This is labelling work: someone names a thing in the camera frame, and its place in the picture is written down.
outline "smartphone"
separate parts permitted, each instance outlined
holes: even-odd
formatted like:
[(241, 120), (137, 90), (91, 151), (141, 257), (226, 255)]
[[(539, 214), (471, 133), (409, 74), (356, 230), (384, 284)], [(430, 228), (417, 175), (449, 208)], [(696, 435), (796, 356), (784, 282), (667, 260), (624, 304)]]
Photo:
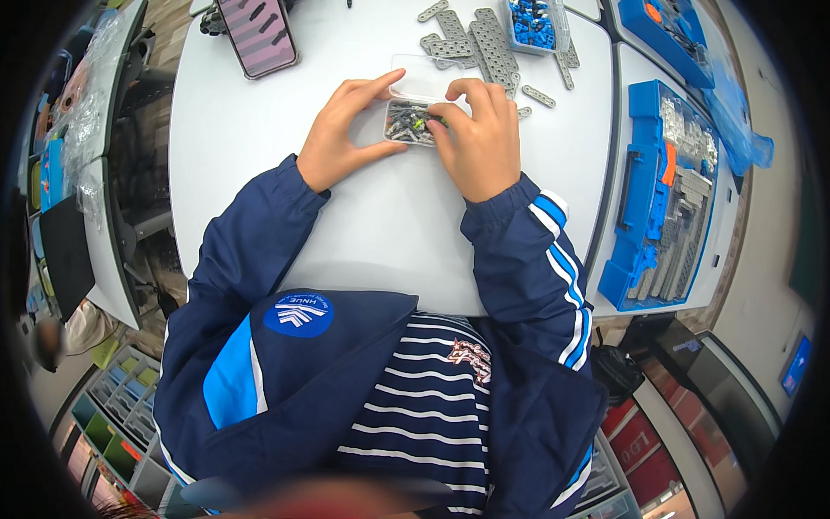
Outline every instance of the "smartphone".
[(217, 5), (246, 78), (299, 62), (281, 0), (217, 0)]

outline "striped shirt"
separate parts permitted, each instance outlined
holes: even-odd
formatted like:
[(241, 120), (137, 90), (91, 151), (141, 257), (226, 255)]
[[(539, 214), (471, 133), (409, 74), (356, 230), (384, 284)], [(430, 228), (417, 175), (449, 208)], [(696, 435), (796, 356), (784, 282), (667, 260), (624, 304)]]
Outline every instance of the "striped shirt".
[(466, 318), (416, 311), (338, 448), (342, 468), (427, 477), (454, 517), (487, 501), (490, 350)]

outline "navy blue jacket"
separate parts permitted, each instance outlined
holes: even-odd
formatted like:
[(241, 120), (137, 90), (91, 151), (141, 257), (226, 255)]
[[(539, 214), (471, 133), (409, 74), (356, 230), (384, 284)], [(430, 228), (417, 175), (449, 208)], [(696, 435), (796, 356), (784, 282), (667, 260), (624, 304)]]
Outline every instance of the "navy blue jacket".
[[(405, 333), (416, 296), (274, 294), (328, 196), (308, 188), (292, 155), (207, 226), (188, 303), (168, 322), (154, 409), (164, 456), (184, 483), (224, 476), (252, 496), (325, 467)], [(461, 223), (489, 314), (474, 322), (493, 352), (485, 517), (570, 513), (607, 406), (587, 362), (592, 307), (562, 231), (567, 215), (522, 174), (468, 203)], [(318, 335), (275, 332), (301, 318), (273, 313), (289, 302), (325, 316)]]

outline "blue logo patch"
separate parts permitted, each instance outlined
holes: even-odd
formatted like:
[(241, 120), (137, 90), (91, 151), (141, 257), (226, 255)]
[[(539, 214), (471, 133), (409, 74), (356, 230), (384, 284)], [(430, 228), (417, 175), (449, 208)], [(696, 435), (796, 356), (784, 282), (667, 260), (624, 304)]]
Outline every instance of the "blue logo patch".
[(262, 323), (276, 333), (309, 339), (329, 329), (334, 319), (331, 301), (320, 294), (291, 294), (265, 312)]

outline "orange part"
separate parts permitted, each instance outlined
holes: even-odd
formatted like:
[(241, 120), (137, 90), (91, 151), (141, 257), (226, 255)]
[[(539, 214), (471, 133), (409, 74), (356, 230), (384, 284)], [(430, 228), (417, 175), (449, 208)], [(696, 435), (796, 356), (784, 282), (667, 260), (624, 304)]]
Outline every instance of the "orange part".
[(674, 184), (674, 173), (677, 168), (677, 150), (669, 143), (666, 143), (666, 162), (668, 165), (666, 166), (666, 171), (663, 172), (663, 178), (660, 179), (660, 181), (668, 187), (671, 187), (671, 185)]
[(657, 11), (657, 8), (652, 6), (650, 3), (646, 4), (646, 14), (649, 18), (654, 20), (657, 23), (663, 23), (663, 17), (660, 16), (660, 12)]
[(132, 448), (132, 447), (130, 447), (129, 443), (127, 443), (127, 440), (121, 440), (121, 447), (122, 447), (125, 451), (127, 451), (127, 453), (128, 453), (130, 456), (132, 456), (133, 458), (135, 458), (135, 461), (137, 461), (137, 462), (140, 462), (140, 461), (141, 461), (141, 454), (139, 454), (139, 453), (135, 452), (135, 449), (134, 449), (134, 448)]

